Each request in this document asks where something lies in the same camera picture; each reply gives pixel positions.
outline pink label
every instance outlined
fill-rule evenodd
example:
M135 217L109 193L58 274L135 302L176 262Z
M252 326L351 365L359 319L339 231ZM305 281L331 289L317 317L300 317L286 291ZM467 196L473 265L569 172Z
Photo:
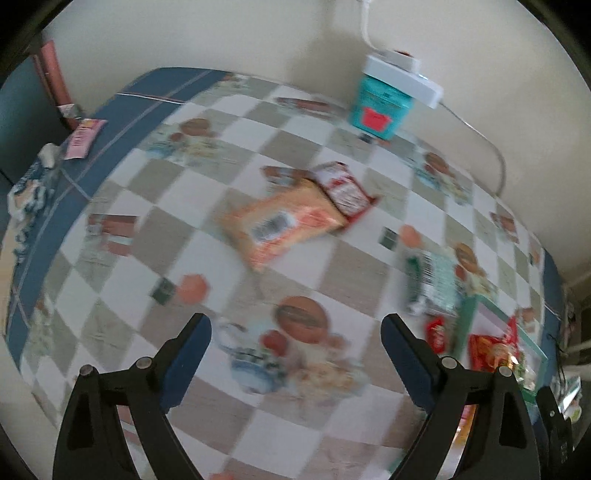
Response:
M90 118L82 120L80 125L78 125L78 128L76 128L72 134L72 137L70 137L68 150L64 157L65 160L86 157L92 142L95 140L95 137L105 123L107 123L107 120L94 120Z

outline power cord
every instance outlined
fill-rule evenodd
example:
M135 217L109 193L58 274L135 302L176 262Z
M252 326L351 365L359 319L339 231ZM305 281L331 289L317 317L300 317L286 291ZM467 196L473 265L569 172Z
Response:
M501 180L499 181L499 186L496 189L495 195L497 197L500 197L501 194L503 193L503 190L505 190L505 182L506 182L506 176L507 176L507 162L505 160L505 157L503 156L501 151L497 148L497 146L493 142L488 140L486 135L484 135L483 133L480 133L476 128L471 126L461 116L459 116L456 112L454 112L451 108L449 108L445 103L439 102L439 105L441 105L445 110L450 112L454 117L456 117L460 122L462 122L464 125L466 125L468 128L470 128L472 131L474 131L478 135L480 135L486 141L486 143L488 143L492 147L492 149L495 151L496 157L499 159L499 163L501 164Z
M374 44L371 43L371 40L369 38L369 7L371 5L371 2L373 2L374 0L358 0L359 2L361 2L361 37L363 38L363 41L365 42L365 44L371 48L373 51L379 52L379 49L377 49Z

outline food package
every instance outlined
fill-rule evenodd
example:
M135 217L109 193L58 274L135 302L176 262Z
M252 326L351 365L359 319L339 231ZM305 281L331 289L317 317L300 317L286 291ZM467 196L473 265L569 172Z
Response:
M72 160L74 158L85 158L90 150L92 142L95 141L95 137L106 123L107 120L95 120L92 118L82 120L70 137L70 142L64 159Z
M340 228L346 222L309 180L222 219L245 262L257 271L293 244Z
M457 317L461 295L450 258L416 250L407 258L406 271L410 313Z
M313 168L312 172L315 181L345 216L349 225L378 200L364 191L344 163L328 162Z
M442 316L427 323L426 334L426 340L431 350L437 355L443 354L446 351L446 334Z
M470 335L469 353L472 369L493 372L505 365L518 376L519 350L517 348L517 321L511 317L502 338L490 335Z

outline chip bag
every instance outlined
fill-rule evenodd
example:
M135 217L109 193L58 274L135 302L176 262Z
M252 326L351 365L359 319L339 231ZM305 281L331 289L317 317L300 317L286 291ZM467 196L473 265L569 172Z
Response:
M261 271L294 243L344 226L345 217L311 181L259 200L222 219L242 258Z
M519 365L517 321L511 317L502 338L490 335L470 335L468 340L472 369L493 372L501 365L515 370Z

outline cloth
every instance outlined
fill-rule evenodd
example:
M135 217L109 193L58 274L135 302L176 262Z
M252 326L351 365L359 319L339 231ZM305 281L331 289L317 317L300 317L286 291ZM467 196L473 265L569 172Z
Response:
M8 192L8 213L15 222L17 245L14 253L18 262L27 252L29 234L38 214L53 197L54 168L59 155L60 147L46 144L27 172Z

